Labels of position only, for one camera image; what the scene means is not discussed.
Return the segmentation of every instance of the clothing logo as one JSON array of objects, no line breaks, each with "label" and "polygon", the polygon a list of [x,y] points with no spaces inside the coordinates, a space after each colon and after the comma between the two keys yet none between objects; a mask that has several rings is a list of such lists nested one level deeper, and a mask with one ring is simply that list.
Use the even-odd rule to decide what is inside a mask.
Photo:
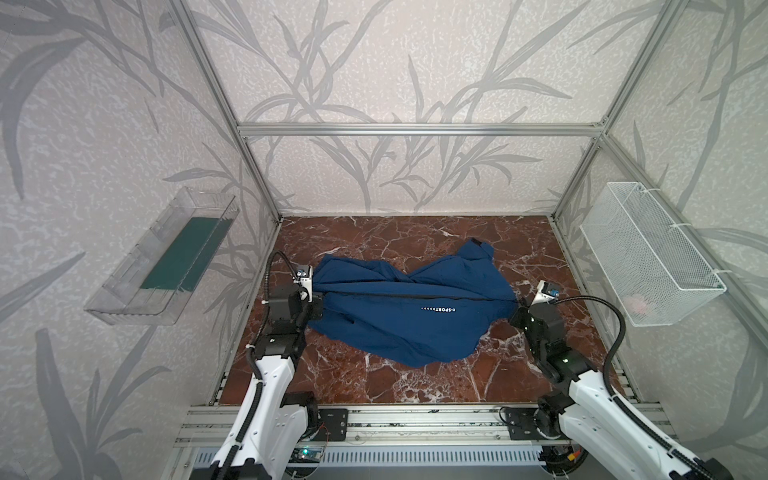
[{"label": "clothing logo", "polygon": [[423,306],[422,310],[429,310],[430,312],[455,312],[455,308],[446,308],[444,306]]}]

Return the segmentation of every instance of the workstation enclosure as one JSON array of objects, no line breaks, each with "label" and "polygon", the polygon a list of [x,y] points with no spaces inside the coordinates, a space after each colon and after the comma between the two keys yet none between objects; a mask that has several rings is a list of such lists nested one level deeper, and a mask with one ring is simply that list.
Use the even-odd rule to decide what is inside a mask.
[{"label": "workstation enclosure", "polygon": [[[686,447],[760,478],[766,10],[3,2],[0,472],[159,477],[189,407],[215,400],[283,217],[547,216],[580,289],[620,303],[581,227],[607,184],[636,182],[727,291],[629,325],[621,365]],[[182,187],[239,213],[180,317],[87,313]]]}]

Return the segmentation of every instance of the blue fabric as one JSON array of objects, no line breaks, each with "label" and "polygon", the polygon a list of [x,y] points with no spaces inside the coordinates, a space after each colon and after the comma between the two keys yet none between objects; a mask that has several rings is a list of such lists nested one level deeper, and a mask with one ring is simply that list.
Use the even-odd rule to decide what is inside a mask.
[{"label": "blue fabric", "polygon": [[408,275],[381,260],[325,255],[313,278],[323,318],[310,326],[412,367],[463,359],[517,306],[492,260],[493,247],[474,240]]}]

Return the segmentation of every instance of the metal mesh basket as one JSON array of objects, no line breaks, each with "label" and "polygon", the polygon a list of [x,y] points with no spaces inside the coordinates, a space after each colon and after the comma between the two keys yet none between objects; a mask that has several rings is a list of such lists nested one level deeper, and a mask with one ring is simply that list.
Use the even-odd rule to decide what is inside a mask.
[{"label": "metal mesh basket", "polygon": [[581,231],[635,326],[679,322],[726,290],[642,184],[608,183]]}]

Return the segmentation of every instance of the red marble surface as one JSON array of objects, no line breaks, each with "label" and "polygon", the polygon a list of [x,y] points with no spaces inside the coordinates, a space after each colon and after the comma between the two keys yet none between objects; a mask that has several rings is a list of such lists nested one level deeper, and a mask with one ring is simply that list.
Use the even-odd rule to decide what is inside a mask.
[{"label": "red marble surface", "polygon": [[[470,237],[495,248],[494,263],[519,296],[531,299],[539,280],[578,294],[546,217],[301,217],[283,223],[276,248],[296,263],[317,265],[326,253],[388,260],[410,272],[454,254]],[[273,272],[286,272],[276,261]],[[284,273],[273,278],[285,281]],[[582,302],[560,307],[568,343],[601,365],[605,348]],[[258,330],[257,302],[220,398],[239,405],[250,381],[244,346]],[[505,320],[491,325],[466,359],[414,369],[362,352],[307,329],[307,348],[289,391],[313,390],[321,404],[400,402],[535,402],[551,386],[533,363],[525,338]]]}]

